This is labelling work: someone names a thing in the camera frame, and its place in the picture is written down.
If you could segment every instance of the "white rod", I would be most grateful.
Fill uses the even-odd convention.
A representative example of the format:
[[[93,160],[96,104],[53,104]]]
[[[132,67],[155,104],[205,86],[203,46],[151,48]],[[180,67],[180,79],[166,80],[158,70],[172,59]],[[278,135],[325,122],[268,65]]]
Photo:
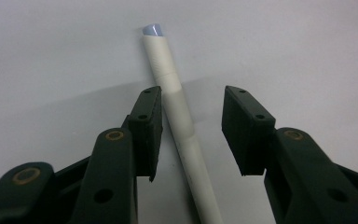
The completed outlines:
[[[176,73],[167,39],[158,24],[144,28],[144,43],[155,80],[162,88],[162,101],[173,138],[185,169],[187,182],[203,224],[222,224],[211,180],[200,151],[193,121]]]

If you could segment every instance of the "blue cap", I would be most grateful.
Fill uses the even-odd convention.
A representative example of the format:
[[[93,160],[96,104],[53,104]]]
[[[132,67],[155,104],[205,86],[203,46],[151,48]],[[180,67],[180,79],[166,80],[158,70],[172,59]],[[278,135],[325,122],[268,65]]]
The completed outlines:
[[[161,28],[159,27],[158,23],[153,23],[150,25],[147,25],[143,29],[144,35],[153,35],[153,36],[164,36],[161,32]]]

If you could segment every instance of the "white surface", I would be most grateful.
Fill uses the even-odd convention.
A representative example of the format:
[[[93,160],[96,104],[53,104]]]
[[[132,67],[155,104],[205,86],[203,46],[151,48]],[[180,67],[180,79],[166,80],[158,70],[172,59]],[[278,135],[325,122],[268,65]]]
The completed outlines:
[[[142,27],[159,22],[181,74],[223,220],[274,223],[262,176],[221,133],[226,85],[358,171],[358,1],[0,1],[0,176],[88,156],[154,85]],[[141,223],[197,223],[167,122]]]
[[[144,35],[143,40],[156,84],[162,89],[163,107],[200,221],[203,224],[223,224],[167,38]]]

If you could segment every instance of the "white tube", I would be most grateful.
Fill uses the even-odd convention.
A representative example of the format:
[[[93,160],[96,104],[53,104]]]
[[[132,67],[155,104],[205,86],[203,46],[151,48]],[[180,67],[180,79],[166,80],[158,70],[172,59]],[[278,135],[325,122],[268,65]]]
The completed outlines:
[[[144,43],[155,80],[162,88],[162,101],[178,149],[187,182],[203,224],[222,224],[223,220],[214,197],[211,180],[200,151],[186,98],[182,90],[167,39],[157,24],[150,35],[144,29]]]

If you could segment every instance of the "black plastic part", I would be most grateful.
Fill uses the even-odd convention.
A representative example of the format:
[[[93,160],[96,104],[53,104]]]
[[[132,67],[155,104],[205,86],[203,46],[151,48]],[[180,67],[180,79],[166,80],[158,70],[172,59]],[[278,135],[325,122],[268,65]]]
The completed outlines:
[[[131,133],[126,129],[101,133],[89,159],[71,223],[136,223],[135,178]]]
[[[162,133],[161,87],[142,91],[126,120],[132,133],[136,175],[150,176],[153,181]]]
[[[242,175],[262,175],[275,118],[248,92],[226,86],[222,131]]]
[[[49,164],[29,162],[11,169],[0,179],[0,223],[40,223],[56,193]]]
[[[358,189],[307,133],[280,129],[270,150],[265,184],[277,223],[358,223]]]

